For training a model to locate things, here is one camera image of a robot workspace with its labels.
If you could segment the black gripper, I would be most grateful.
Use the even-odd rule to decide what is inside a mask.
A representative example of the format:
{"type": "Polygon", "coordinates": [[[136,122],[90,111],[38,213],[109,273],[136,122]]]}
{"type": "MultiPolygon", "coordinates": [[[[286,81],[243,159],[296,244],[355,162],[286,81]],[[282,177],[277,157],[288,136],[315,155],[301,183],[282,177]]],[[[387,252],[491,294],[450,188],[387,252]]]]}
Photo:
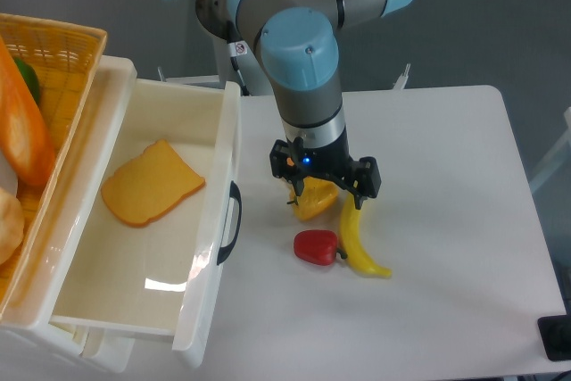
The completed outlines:
{"type": "Polygon", "coordinates": [[[349,195],[352,206],[360,210],[368,197],[377,197],[382,180],[374,157],[354,160],[349,155],[347,132],[333,143],[309,148],[301,137],[293,142],[277,140],[269,153],[271,174],[292,186],[294,195],[288,205],[298,205],[307,177],[330,181],[349,195]]]}

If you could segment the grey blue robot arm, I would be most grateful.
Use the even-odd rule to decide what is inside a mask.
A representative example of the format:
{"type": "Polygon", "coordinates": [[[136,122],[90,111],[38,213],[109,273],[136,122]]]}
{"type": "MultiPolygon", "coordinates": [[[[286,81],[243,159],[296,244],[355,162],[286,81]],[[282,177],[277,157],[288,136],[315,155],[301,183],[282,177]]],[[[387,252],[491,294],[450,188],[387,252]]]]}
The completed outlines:
{"type": "Polygon", "coordinates": [[[285,131],[271,149],[271,171],[296,195],[311,177],[349,192],[356,208],[377,196],[377,161],[354,160],[349,153],[335,34],[411,2],[197,0],[203,27],[244,43],[266,75],[285,131]]]}

